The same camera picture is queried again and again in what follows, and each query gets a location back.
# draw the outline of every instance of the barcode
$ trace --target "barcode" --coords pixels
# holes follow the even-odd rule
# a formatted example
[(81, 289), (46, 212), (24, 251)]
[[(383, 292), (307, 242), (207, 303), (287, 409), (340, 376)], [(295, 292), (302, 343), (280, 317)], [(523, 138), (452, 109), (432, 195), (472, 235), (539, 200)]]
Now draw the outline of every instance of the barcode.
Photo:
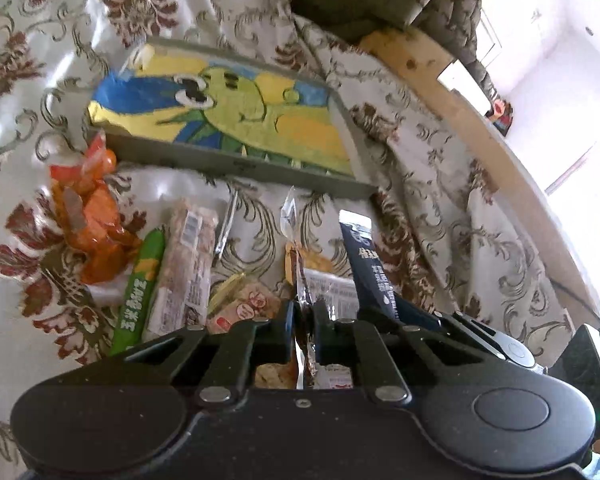
[(163, 295), (162, 328), (167, 332), (173, 330), (173, 291), (170, 288), (161, 288)]
[(196, 250), (198, 246), (198, 234), (200, 232), (200, 218), (195, 216), (194, 213), (189, 211), (187, 213), (187, 219), (184, 222), (184, 229), (182, 230), (182, 236), (180, 236), (180, 243), (191, 248), (192, 251)]
[(202, 302), (202, 289), (198, 285), (198, 280), (189, 282), (189, 290), (187, 292), (187, 306), (200, 306)]
[(347, 301), (346, 298), (339, 298), (332, 294), (322, 293), (317, 294), (317, 299), (324, 300), (329, 317), (332, 320), (343, 318), (356, 319), (358, 310), (360, 309), (357, 298), (355, 300)]

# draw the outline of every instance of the dark blue snack package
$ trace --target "dark blue snack package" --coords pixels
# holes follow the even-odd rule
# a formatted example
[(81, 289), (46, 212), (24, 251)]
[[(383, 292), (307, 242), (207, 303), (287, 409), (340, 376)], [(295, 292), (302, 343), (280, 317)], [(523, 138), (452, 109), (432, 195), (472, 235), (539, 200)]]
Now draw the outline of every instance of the dark blue snack package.
[(371, 239), (371, 220), (366, 216), (340, 211), (340, 229), (353, 272), (360, 308), (376, 306), (396, 319), (394, 289), (382, 268)]

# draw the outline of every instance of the cartoon eye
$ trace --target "cartoon eye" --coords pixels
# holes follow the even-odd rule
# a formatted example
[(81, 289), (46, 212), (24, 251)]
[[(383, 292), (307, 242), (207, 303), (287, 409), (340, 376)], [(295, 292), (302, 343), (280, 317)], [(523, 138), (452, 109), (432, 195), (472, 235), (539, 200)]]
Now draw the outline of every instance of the cartoon eye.
[(197, 75), (191, 74), (177, 74), (173, 76), (173, 80), (181, 85), (189, 86), (189, 85), (198, 85), (199, 90), (204, 90), (208, 86), (206, 81)]
[(196, 108), (197, 110), (208, 110), (216, 104), (208, 95), (190, 90), (178, 90), (176, 92), (176, 101), (187, 108)]

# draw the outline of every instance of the small snack packet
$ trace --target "small snack packet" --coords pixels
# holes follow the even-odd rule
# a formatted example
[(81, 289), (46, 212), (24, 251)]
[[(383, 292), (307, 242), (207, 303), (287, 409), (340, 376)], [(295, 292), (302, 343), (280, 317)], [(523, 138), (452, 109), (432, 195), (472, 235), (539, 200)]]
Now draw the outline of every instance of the small snack packet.
[(116, 200), (103, 181), (116, 167), (116, 155), (106, 147), (103, 132), (73, 166), (52, 164), (51, 195), (67, 244), (85, 254), (81, 282), (115, 278), (135, 258), (141, 240), (122, 227)]
[[(282, 300), (261, 282), (245, 273), (228, 278), (209, 301), (206, 329), (211, 334), (229, 332), (234, 323), (244, 319), (278, 314)], [(257, 388), (293, 389), (298, 381), (298, 362), (291, 359), (285, 365), (260, 365), (255, 372)]]
[(314, 390), (345, 390), (353, 388), (351, 370), (342, 365), (317, 365)]
[(228, 332), (234, 323), (243, 319), (266, 317), (272, 319), (282, 302), (265, 285), (244, 273), (226, 280), (209, 303), (206, 328), (211, 334)]
[(287, 242), (285, 246), (285, 279), (291, 284), (295, 284), (297, 269), (296, 264), (298, 257), (302, 260), (302, 266), (305, 269), (320, 270), (331, 274), (333, 272), (333, 263), (327, 257), (321, 254), (314, 253), (313, 251), (307, 251), (303, 248), (298, 248), (296, 254), (296, 248), (291, 242)]

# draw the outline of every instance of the floral tablecloth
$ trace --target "floral tablecloth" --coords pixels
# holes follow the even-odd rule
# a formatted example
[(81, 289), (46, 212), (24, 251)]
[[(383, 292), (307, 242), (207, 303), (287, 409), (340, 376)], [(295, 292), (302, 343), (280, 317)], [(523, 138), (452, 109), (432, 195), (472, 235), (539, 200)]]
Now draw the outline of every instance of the floral tablecloth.
[[(374, 218), (378, 252), (405, 298), (464, 310), (525, 342), (542, 364), (560, 354), (570, 318), (489, 175), (398, 78), (293, 16), (288, 0), (0, 0), (0, 480), (24, 468), (8, 425), (18, 396), (109, 347), (125, 278), (78, 282), (84, 257), (58, 229), (45, 161), (85, 147), (94, 87), (151, 34), (312, 74), (340, 93), (368, 134), (382, 189), (368, 203), (298, 191), (302, 243), (339, 274), (350, 272), (336, 227), (337, 211), (348, 208)], [(235, 190), (237, 220), (214, 282), (246, 271), (289, 294), (285, 187), (124, 165), (108, 184), (140, 235), (164, 222), (178, 197), (222, 201)]]

